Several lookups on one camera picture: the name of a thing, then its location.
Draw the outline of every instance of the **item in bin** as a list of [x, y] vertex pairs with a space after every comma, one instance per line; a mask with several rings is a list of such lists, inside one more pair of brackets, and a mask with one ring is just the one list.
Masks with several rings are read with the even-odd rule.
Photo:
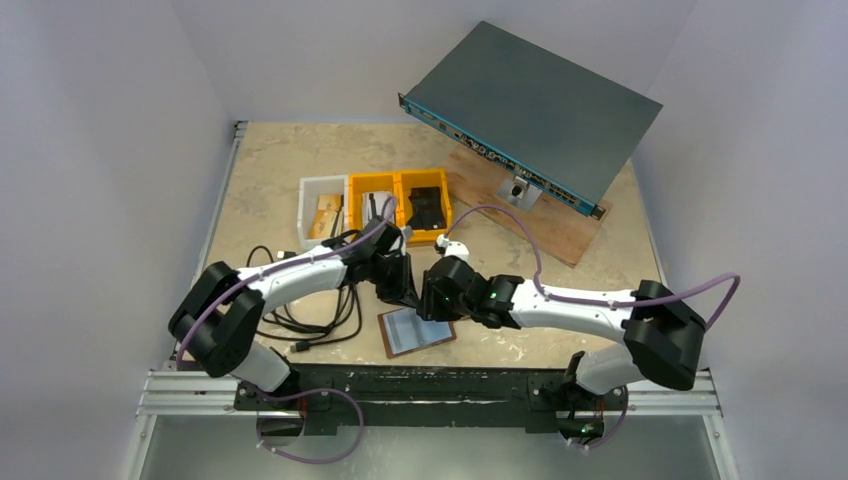
[[445, 214], [442, 212], [442, 189], [439, 187], [420, 187], [410, 190], [412, 216], [406, 222], [413, 230], [439, 230], [446, 228]]
[[[392, 192], [366, 192], [362, 194], [362, 224], [367, 225], [372, 217], [380, 215], [383, 205], [392, 195]], [[395, 221], [395, 215], [389, 217], [390, 222]]]
[[453, 322], [425, 322], [411, 308], [384, 313], [377, 319], [389, 358], [456, 340]]
[[319, 195], [318, 209], [312, 228], [309, 230], [309, 238], [330, 238], [341, 233], [343, 222], [341, 221], [344, 196], [342, 195]]

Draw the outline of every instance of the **plastic container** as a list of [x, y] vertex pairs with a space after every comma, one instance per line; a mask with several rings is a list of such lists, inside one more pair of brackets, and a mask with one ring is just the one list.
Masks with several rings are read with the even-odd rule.
[[[453, 209], [448, 196], [448, 181], [445, 170], [434, 168], [429, 170], [400, 170], [397, 172], [360, 173], [353, 174], [348, 180], [347, 216], [350, 228], [362, 230], [362, 194], [367, 192], [389, 191], [398, 198], [395, 211], [395, 224], [405, 226], [412, 215], [412, 202], [409, 196], [413, 188], [439, 187], [441, 190], [442, 213], [445, 216], [445, 226], [453, 222]], [[413, 230], [409, 245], [432, 244], [436, 238], [445, 233], [445, 229]]]
[[[323, 238], [309, 238], [309, 230], [312, 228], [312, 221], [315, 218], [315, 209], [318, 204], [318, 195], [343, 195], [342, 201], [348, 203], [348, 176], [334, 175], [330, 177], [306, 177], [300, 179], [300, 193], [298, 194], [297, 207], [297, 235], [300, 240], [300, 247], [304, 251], [312, 250], [321, 244]], [[350, 229], [350, 219], [345, 207], [342, 207], [343, 228], [339, 231], [344, 232]]]
[[[395, 188], [395, 182], [398, 180], [394, 172], [387, 173], [356, 173], [349, 177], [348, 180], [348, 198], [347, 216], [350, 218], [350, 228], [354, 230], [362, 230], [362, 194], [368, 192], [392, 192], [398, 196], [399, 189]], [[405, 225], [403, 216], [403, 206], [398, 205], [395, 211], [395, 223], [397, 225]]]

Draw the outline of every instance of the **black cable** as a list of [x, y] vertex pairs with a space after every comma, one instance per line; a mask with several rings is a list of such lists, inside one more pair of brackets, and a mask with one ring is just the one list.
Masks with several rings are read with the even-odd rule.
[[[350, 235], [359, 233], [358, 230], [348, 230], [343, 232], [342, 234], [329, 239], [331, 242], [338, 243], [346, 243], [346, 238]], [[247, 261], [245, 262], [247, 267], [251, 266], [251, 262], [253, 261], [253, 256], [258, 251], [263, 251], [268, 256], [269, 263], [274, 262], [274, 255], [271, 253], [271, 250], [264, 245], [257, 245], [253, 247], [250, 253], [247, 255]], [[333, 316], [333, 319], [326, 325], [314, 325], [309, 323], [303, 323], [297, 320], [294, 315], [292, 315], [291, 310], [288, 305], [283, 305], [282, 309], [284, 313], [280, 313], [279, 309], [271, 311], [268, 315], [262, 318], [262, 321], [265, 323], [269, 323], [271, 325], [275, 325], [286, 330], [289, 330], [293, 333], [297, 333], [300, 335], [311, 335], [308, 337], [287, 337], [282, 335], [273, 335], [270, 333], [265, 333], [257, 330], [257, 334], [270, 338], [273, 340], [283, 340], [289, 342], [297, 342], [292, 346], [292, 351], [294, 352], [302, 352], [309, 350], [310, 348], [318, 345], [328, 345], [331, 343], [338, 343], [344, 340], [349, 340], [359, 334], [362, 331], [362, 306], [359, 301], [359, 292], [356, 289], [356, 285], [349, 284], [343, 285], [338, 289], [339, 295], [338, 300], [336, 302], [336, 311]], [[357, 326], [356, 330], [350, 335], [340, 337], [340, 338], [332, 338], [329, 340], [324, 340], [325, 338], [332, 335], [333, 331], [336, 328], [343, 325], [353, 314], [353, 309], [356, 308], [357, 314]]]

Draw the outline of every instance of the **metal frame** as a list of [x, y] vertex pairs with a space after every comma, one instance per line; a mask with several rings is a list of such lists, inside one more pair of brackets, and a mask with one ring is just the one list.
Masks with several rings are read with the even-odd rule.
[[[226, 174], [218, 192], [214, 216], [206, 235], [206, 241], [200, 250], [195, 279], [206, 264], [227, 186], [247, 126], [248, 122], [245, 121], [235, 124], [235, 134]], [[665, 275], [656, 252], [650, 225], [648, 234], [652, 246], [654, 246], [660, 279], [665, 283]], [[233, 408], [237, 385], [234, 378], [215, 379], [209, 378], [204, 372], [177, 372], [175, 370], [173, 362], [168, 361], [164, 363], [161, 371], [152, 371], [147, 375], [139, 406], [136, 410], [136, 424], [129, 455], [124, 465], [125, 478], [132, 480], [141, 478], [150, 440], [156, 429], [159, 416], [298, 417], [297, 412], [294, 411], [261, 413], [237, 411]], [[738, 469], [724, 431], [721, 405], [710, 372], [699, 372], [694, 388], [688, 392], [668, 390], [654, 383], [642, 381], [630, 385], [629, 394], [628, 416], [700, 416], [704, 421], [719, 478], [721, 480], [738, 480]]]

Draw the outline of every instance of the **white bin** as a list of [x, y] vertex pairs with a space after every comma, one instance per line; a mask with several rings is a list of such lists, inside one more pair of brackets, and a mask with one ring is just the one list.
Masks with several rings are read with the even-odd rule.
[[300, 238], [300, 247], [303, 251], [312, 250], [324, 241], [323, 238], [308, 238], [312, 220], [315, 218], [315, 209], [318, 204], [318, 195], [343, 195], [341, 220], [343, 222], [342, 232], [350, 229], [347, 218], [347, 175], [334, 175], [329, 177], [306, 177], [300, 179], [300, 194], [297, 206], [297, 235]]

